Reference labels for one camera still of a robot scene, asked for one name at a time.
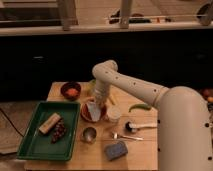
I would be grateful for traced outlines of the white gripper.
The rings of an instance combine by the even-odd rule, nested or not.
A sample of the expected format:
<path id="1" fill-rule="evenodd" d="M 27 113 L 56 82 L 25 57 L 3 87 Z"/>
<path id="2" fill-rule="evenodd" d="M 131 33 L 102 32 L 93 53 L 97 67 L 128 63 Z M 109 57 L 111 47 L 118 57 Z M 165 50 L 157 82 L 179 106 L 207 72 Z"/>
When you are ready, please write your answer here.
<path id="1" fill-rule="evenodd" d="M 94 92 L 95 96 L 95 102 L 100 106 L 103 107 L 107 101 L 107 98 L 109 96 L 109 90 L 110 90 L 110 85 L 102 82 L 102 81 L 97 81 L 95 79 L 89 81 L 89 89 L 88 89 L 88 94 L 92 95 Z M 115 98 L 113 95 L 109 96 L 109 99 L 112 103 L 112 105 L 115 105 Z"/>

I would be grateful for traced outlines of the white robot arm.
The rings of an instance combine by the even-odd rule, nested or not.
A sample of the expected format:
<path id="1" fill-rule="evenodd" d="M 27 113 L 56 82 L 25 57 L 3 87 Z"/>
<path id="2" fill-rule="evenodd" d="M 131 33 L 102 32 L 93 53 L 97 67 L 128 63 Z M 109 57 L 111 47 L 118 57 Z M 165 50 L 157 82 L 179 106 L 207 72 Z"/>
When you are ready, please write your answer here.
<path id="1" fill-rule="evenodd" d="M 95 65 L 92 74 L 98 104 L 105 103 L 110 87 L 116 86 L 157 110 L 159 171 L 213 171 L 210 112 L 197 91 L 120 74 L 113 60 Z"/>

